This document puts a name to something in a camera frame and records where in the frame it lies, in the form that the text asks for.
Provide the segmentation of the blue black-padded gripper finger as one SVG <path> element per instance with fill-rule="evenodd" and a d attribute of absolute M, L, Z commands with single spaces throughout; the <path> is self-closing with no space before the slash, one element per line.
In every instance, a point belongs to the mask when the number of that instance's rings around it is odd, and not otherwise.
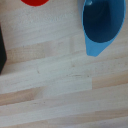
<path fill-rule="evenodd" d="M 3 70 L 3 67 L 7 61 L 7 55 L 6 55 L 6 50 L 5 50 L 5 45 L 4 45 L 4 40 L 2 36 L 2 30 L 0 26 L 0 74 Z"/>

